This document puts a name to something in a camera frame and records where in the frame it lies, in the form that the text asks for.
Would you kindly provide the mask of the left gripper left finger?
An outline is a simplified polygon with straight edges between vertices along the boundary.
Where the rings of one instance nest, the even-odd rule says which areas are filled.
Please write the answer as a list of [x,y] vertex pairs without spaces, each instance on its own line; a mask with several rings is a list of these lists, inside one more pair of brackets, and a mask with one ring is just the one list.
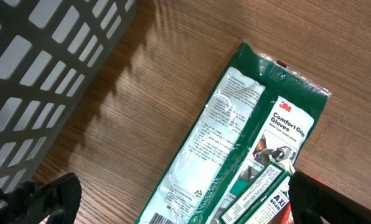
[[8,193],[0,189],[0,224],[73,224],[81,199],[82,186],[73,172],[48,184],[28,181]]

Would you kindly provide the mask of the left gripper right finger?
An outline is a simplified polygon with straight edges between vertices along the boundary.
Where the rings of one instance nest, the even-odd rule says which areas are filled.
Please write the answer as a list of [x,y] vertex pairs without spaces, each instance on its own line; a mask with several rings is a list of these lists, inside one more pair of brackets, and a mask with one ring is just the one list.
[[371,224],[371,210],[301,171],[289,181],[295,224]]

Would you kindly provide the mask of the red coffee stick sachet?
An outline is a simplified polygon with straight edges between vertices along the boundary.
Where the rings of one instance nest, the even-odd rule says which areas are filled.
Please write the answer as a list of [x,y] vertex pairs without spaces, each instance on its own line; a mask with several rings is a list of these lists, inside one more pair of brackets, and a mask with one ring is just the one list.
[[291,211],[290,203],[285,206],[285,210],[279,224],[294,224],[294,218]]

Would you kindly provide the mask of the green white balm box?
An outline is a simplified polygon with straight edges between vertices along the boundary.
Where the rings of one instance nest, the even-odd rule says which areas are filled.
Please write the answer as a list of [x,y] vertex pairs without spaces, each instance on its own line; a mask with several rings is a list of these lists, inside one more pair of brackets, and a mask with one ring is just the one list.
[[267,224],[289,202],[291,173],[270,162],[219,218],[224,224]]

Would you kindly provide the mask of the green white gloves package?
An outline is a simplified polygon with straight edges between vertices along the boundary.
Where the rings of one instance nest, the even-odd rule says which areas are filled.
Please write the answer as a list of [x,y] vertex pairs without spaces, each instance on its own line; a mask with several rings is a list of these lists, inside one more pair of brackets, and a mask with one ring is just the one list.
[[219,223],[268,163],[296,162],[330,97],[242,42],[137,222]]

